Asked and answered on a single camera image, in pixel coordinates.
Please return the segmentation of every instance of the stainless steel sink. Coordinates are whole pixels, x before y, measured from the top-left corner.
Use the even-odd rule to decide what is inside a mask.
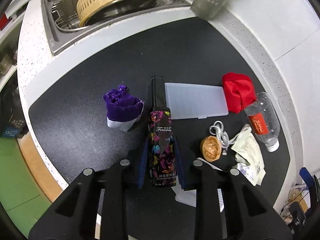
[[[156,0],[152,8],[113,17],[93,25],[79,28],[79,18],[76,12],[77,1],[78,0],[41,0],[44,27],[53,55],[58,54],[84,36],[114,22],[164,8],[190,5],[185,0],[177,0],[173,3],[167,0]]]

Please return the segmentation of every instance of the red object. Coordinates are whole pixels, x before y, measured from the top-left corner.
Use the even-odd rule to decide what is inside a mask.
[[[0,18],[0,31],[4,29],[4,27],[7,26],[7,24],[10,22],[9,19],[5,16],[5,14]]]
[[[268,127],[262,113],[249,116],[249,119],[256,134],[268,134]]]
[[[257,100],[251,79],[243,74],[227,73],[222,77],[228,110],[239,113]]]

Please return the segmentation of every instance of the black mat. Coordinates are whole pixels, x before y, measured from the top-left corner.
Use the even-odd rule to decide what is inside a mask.
[[[181,20],[138,33],[85,60],[47,90],[30,108],[29,116],[43,150],[70,183],[84,168],[101,170],[124,158],[147,134],[151,107],[151,76],[166,82],[221,85],[225,73],[250,76],[256,92],[260,82],[232,45],[211,25],[198,18]],[[146,102],[141,120],[129,132],[106,124],[103,94],[119,84]],[[173,133],[186,156],[200,154],[200,141],[215,120],[223,121],[230,137],[248,119],[244,112],[207,119],[174,120]],[[258,189],[273,204],[282,187],[289,152],[281,130],[280,147],[267,152],[260,144],[267,172]],[[235,164],[232,150],[214,164]],[[174,200],[170,188],[128,192],[129,234],[139,240],[193,239],[195,209]]]

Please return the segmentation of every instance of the red cloth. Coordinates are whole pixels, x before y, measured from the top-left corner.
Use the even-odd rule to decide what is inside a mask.
[[[257,100],[251,79],[243,74],[227,73],[222,77],[228,110],[239,113]]]

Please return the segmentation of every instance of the metal bolt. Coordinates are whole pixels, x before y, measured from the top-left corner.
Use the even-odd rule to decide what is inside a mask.
[[[128,166],[129,164],[130,164],[130,161],[127,160],[127,159],[124,159],[124,160],[120,161],[120,165],[121,166]]]
[[[231,173],[233,176],[238,176],[240,172],[239,172],[238,169],[233,168],[233,169],[230,170],[230,173]]]
[[[202,165],[202,161],[201,160],[194,160],[193,161],[193,165],[197,166],[197,167],[200,167]]]
[[[88,175],[91,175],[92,172],[93,172],[93,169],[86,168],[86,169],[84,169],[83,174],[86,175],[86,176],[88,176]]]

